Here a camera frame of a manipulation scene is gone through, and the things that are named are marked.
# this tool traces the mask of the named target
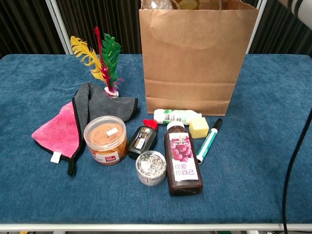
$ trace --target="yellow feather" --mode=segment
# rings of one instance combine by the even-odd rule
[[[74,36],[70,38],[70,44],[72,46],[74,55],[76,55],[77,58],[80,57],[81,55],[84,55],[83,58],[80,60],[81,62],[84,62],[84,60],[87,57],[89,57],[89,62],[88,63],[85,62],[84,65],[86,66],[91,66],[93,64],[95,65],[95,68],[91,70],[91,74],[94,76],[94,78],[106,82],[106,80],[104,79],[105,75],[100,70],[102,64],[98,59],[94,49],[91,48],[91,50],[89,50],[87,42]]]

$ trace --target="marker pen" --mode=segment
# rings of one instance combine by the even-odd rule
[[[221,126],[222,123],[222,119],[218,118],[218,120],[216,121],[216,123],[214,124],[214,127],[210,130],[208,136],[206,137],[203,145],[201,146],[198,154],[197,154],[197,161],[199,164],[201,164],[210,148],[210,146],[212,145],[216,134],[218,133],[218,130]]]

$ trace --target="brown paper bag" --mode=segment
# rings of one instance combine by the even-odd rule
[[[224,116],[258,10],[239,0],[200,0],[199,10],[139,10],[148,113]]]

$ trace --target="gray microfiber cloth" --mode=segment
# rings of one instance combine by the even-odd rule
[[[51,154],[60,152],[60,159],[68,161],[67,174],[72,175],[85,148],[83,131],[87,124],[100,116],[116,116],[126,122],[136,110],[137,98],[112,99],[102,87],[85,83],[58,115],[33,132],[32,138]]]

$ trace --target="sponge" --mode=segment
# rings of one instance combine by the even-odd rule
[[[209,126],[204,117],[193,118],[190,121],[190,133],[192,138],[204,138],[207,136]]]

